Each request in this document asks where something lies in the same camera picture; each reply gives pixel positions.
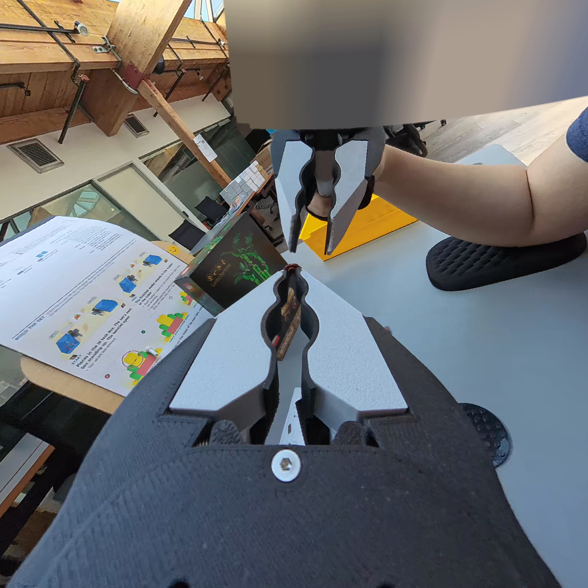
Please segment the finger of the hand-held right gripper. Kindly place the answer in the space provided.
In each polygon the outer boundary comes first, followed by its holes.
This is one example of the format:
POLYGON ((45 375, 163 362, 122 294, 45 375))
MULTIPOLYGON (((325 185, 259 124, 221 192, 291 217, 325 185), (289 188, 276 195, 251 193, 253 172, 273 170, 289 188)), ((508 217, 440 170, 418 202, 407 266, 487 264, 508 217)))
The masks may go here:
POLYGON ((276 130, 272 135, 271 158, 283 237, 295 253, 302 229, 301 212, 313 177, 315 151, 296 130, 276 130))
POLYGON ((325 253, 331 255, 342 241, 366 192, 372 192, 372 176, 386 144, 384 128, 336 130, 334 167, 337 172, 332 207, 327 220, 325 253))

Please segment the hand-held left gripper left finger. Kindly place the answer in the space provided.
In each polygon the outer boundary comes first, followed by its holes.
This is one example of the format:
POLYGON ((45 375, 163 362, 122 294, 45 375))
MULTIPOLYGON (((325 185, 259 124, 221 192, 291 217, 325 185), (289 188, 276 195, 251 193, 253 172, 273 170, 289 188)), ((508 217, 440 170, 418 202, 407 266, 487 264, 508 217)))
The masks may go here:
POLYGON ((219 314, 170 411, 230 420, 239 432, 267 435, 279 403, 274 339, 287 299, 283 269, 219 314))

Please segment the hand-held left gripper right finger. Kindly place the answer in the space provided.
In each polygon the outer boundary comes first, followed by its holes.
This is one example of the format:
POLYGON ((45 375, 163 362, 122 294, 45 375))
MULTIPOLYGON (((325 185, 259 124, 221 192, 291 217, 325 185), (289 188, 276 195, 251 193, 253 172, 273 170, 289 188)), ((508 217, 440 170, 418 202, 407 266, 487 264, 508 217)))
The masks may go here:
POLYGON ((364 315, 299 270, 300 326, 308 338, 302 394, 321 422, 361 422, 408 411, 364 315))

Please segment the person's right forearm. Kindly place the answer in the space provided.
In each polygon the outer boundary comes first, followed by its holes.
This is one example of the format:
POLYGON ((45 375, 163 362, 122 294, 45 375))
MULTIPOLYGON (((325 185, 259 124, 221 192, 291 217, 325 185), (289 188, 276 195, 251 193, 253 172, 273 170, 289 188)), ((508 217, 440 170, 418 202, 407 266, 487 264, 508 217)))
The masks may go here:
POLYGON ((535 246, 587 230, 587 162, 565 136, 528 167, 448 164, 386 146, 375 192, 438 231, 480 245, 535 246))

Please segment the grey desk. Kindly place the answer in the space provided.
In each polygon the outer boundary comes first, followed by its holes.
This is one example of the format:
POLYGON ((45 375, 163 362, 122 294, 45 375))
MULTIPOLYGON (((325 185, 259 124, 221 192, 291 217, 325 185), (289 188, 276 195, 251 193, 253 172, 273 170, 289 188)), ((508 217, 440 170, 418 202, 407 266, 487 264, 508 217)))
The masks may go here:
POLYGON ((497 469, 521 526, 563 587, 587 587, 587 253, 464 292, 425 269, 445 239, 416 222, 333 260, 283 252, 393 336, 459 402, 494 413, 513 442, 497 469))

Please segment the person's right hand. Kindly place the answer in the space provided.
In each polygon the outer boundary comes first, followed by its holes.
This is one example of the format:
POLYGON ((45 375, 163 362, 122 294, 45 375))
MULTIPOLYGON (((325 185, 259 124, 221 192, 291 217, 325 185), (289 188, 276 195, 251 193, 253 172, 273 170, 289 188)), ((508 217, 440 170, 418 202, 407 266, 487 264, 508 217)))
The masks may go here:
POLYGON ((321 195, 317 190, 314 192, 311 200, 306 205, 308 214, 326 222, 332 210, 332 196, 321 195))

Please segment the stack of white boxes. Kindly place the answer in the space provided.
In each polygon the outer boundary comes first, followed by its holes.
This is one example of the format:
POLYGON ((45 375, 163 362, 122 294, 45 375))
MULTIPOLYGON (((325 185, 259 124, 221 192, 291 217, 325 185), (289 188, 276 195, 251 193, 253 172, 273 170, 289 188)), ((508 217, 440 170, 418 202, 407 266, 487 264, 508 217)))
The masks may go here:
POLYGON ((268 180, 268 173, 255 159, 219 195, 230 207, 235 208, 258 193, 268 180))

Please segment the yellow plastic bin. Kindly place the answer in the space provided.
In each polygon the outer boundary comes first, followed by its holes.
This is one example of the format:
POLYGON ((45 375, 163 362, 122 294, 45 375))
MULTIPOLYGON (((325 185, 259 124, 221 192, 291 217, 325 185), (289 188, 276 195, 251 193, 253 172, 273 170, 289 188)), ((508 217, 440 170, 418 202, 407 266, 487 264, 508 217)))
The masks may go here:
POLYGON ((322 260, 327 261, 416 222, 417 219, 372 195, 370 204, 358 210, 333 254, 325 253, 327 223, 307 216, 299 238, 322 260))

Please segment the dark bamboo print box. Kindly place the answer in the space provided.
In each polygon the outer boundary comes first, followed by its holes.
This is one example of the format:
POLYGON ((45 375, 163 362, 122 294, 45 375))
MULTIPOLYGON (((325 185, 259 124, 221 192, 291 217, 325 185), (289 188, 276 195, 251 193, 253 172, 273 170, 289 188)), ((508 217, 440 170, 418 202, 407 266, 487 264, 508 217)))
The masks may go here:
POLYGON ((287 265, 251 214, 240 214, 217 229, 175 280, 214 317, 287 265))

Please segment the white printed paper sheet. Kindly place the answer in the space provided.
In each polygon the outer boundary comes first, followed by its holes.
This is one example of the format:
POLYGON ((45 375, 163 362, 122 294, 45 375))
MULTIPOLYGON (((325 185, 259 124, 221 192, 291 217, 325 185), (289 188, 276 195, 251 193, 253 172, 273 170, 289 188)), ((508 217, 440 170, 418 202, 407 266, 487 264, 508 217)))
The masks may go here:
POLYGON ((296 387, 293 390, 288 415, 283 426, 279 441, 270 442, 266 440, 265 445, 280 446, 304 446, 305 440, 300 426, 297 403, 302 399, 302 390, 296 387))

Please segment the round black pad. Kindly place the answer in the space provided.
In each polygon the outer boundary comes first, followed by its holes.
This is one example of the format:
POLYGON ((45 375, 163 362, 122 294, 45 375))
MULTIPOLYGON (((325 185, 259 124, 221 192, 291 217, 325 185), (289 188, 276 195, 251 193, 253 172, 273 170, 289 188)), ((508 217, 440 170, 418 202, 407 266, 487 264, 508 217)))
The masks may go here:
POLYGON ((502 421, 491 411, 472 403, 460 403, 469 421, 477 430, 495 469, 511 455, 513 443, 502 421))

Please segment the illustrated instruction sheet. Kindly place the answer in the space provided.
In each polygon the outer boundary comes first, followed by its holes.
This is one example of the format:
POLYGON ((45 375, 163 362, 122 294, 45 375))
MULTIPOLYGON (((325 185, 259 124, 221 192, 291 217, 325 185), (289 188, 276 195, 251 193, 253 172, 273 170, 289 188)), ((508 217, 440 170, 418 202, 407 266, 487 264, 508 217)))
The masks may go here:
POLYGON ((186 267, 113 224, 53 217, 1 245, 1 347, 126 396, 194 327, 186 267))

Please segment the black wrist rest pad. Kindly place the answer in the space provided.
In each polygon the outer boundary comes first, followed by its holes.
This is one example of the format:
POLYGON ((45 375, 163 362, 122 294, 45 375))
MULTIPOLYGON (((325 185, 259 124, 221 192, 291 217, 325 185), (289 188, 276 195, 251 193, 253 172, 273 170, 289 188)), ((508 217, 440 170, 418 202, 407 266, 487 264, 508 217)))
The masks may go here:
POLYGON ((583 232, 556 242, 525 247, 478 245, 454 237, 433 246, 425 265, 438 290, 481 288, 560 267, 587 249, 583 232))

